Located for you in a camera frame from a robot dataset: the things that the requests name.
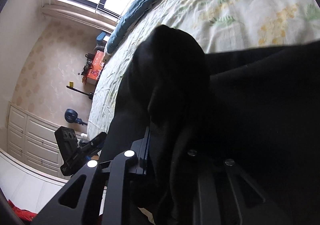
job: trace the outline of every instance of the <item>red box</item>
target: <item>red box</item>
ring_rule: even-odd
[[[97,51],[92,61],[92,69],[89,70],[89,73],[87,75],[87,83],[93,85],[97,84],[104,65],[103,58],[104,52]]]

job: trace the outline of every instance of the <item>cabinet drawer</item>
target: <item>cabinet drawer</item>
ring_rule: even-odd
[[[60,167],[60,151],[57,148],[46,145],[44,142],[39,142],[28,136],[25,141],[24,153],[36,160],[42,161],[43,163]]]
[[[48,125],[40,120],[28,116],[25,134],[48,146],[58,148],[54,132],[56,127]]]
[[[38,161],[36,159],[33,159],[30,156],[27,156],[23,154],[24,163],[34,169],[37,169],[41,172],[53,175],[55,177],[59,177],[60,169],[51,165],[48,165],[46,163],[43,163],[41,161]]]
[[[23,153],[8,145],[8,154],[23,163]]]
[[[27,114],[11,106],[10,112],[9,112],[8,124],[12,126],[14,129],[18,130],[19,132],[24,133],[26,129],[26,123],[27,123]]]
[[[24,137],[24,134],[8,126],[8,145],[22,152],[24,150]]]

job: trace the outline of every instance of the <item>window sill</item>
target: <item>window sill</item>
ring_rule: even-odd
[[[67,19],[112,33],[117,23],[116,18],[95,13],[95,9],[71,0],[51,0],[51,4],[41,8],[44,15],[58,19]]]

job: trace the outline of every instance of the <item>bolt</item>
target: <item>bolt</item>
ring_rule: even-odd
[[[233,159],[226,159],[224,161],[224,163],[227,165],[227,166],[233,166],[235,164],[235,161]]]
[[[188,155],[190,155],[190,156],[196,156],[196,155],[197,155],[197,151],[194,150],[194,149],[190,149],[190,150],[188,151]]]

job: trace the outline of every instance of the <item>bed sheet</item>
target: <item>bed sheet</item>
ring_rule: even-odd
[[[88,121],[90,139],[108,131],[133,53],[161,24],[189,33],[205,53],[215,53],[319,39],[320,9],[315,0],[159,0],[126,34],[101,74]]]

